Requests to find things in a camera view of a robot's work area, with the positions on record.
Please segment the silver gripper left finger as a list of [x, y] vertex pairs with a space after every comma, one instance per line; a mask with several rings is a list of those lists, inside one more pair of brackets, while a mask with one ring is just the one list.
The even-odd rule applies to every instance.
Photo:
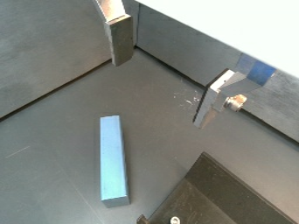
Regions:
[[113, 64], [118, 67], [134, 56], [134, 18], [122, 0], [94, 0], [110, 43]]

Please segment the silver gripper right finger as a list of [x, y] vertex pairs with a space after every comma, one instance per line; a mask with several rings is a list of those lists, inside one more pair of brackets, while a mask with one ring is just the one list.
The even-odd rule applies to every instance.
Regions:
[[237, 67], [226, 69], [209, 84], [193, 119], [194, 125], [202, 129], [225, 109], [238, 112], [247, 101], [245, 93], [262, 88], [275, 71], [273, 66], [242, 53]]

